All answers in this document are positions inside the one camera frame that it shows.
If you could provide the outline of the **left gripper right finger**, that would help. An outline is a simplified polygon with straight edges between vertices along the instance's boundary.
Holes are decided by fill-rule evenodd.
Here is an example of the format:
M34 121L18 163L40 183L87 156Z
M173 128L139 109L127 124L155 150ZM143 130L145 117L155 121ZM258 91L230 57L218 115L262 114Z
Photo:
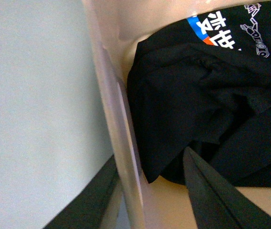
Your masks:
M189 147L183 151L183 171L198 228L271 229L271 215Z

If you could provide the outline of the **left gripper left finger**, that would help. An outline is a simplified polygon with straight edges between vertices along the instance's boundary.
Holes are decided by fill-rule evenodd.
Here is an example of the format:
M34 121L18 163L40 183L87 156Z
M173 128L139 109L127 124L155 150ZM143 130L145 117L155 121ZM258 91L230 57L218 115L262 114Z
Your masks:
M98 229L118 180L119 175L112 156L82 192L44 228Z

